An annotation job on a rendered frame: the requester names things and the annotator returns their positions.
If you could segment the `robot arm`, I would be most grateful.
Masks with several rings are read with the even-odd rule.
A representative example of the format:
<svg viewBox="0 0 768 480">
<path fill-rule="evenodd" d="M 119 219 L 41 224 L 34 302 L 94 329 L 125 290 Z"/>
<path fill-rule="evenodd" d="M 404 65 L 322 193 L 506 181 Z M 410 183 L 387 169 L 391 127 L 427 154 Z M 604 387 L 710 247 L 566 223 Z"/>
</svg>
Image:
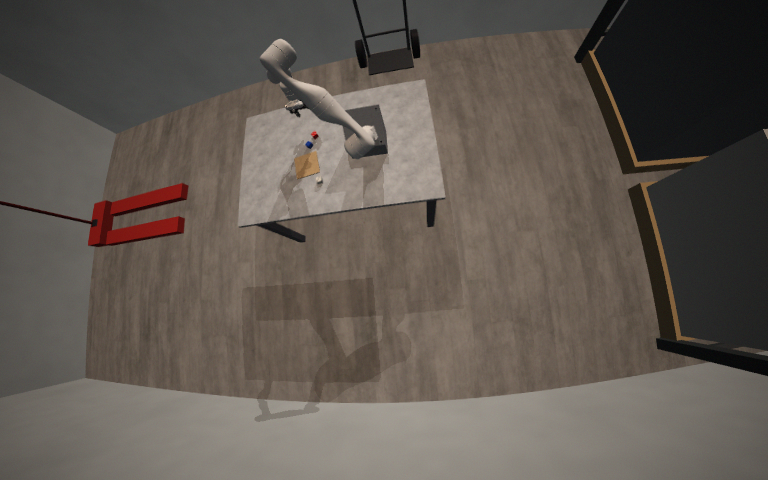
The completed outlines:
<svg viewBox="0 0 768 480">
<path fill-rule="evenodd" d="M 345 150 L 352 158 L 360 159 L 375 146 L 378 135 L 374 126 L 361 127 L 324 88 L 291 78 L 290 67 L 296 59 L 292 46 L 277 39 L 261 55 L 260 62 L 267 69 L 268 79 L 274 84 L 280 83 L 290 101 L 285 105 L 286 110 L 301 108 L 304 103 L 320 120 L 350 129 L 354 134 L 345 141 Z M 365 129 L 369 134 L 365 127 L 369 127 Z"/>
</svg>

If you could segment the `tan flat mat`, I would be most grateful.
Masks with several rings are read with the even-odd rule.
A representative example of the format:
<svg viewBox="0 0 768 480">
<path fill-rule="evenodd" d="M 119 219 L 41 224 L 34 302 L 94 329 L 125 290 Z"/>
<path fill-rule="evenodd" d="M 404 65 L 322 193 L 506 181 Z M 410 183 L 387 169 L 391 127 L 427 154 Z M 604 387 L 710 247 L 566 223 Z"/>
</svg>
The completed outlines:
<svg viewBox="0 0 768 480">
<path fill-rule="evenodd" d="M 297 179 L 320 172 L 317 151 L 294 158 Z"/>
</svg>

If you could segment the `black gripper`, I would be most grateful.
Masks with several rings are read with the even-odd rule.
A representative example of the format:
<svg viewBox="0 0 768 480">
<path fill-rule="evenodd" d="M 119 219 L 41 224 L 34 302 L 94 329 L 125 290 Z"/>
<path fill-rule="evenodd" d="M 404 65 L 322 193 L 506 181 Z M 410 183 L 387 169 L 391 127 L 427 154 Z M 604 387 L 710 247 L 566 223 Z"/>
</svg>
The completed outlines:
<svg viewBox="0 0 768 480">
<path fill-rule="evenodd" d="M 299 109 L 299 110 L 302 110 L 302 109 L 305 109 L 305 108 L 306 108 L 306 109 L 309 109 L 309 108 L 307 108 L 307 106 L 306 106 L 305 104 L 303 104 L 303 108 L 301 107 L 301 108 L 298 108 L 298 109 Z M 296 116 L 297 116 L 297 117 L 300 117 L 300 113 L 298 112 L 298 109 L 289 110 L 289 111 L 290 111 L 290 113 L 291 113 L 291 114 L 293 114 L 293 113 L 294 113 L 294 114 L 296 114 Z"/>
</svg>

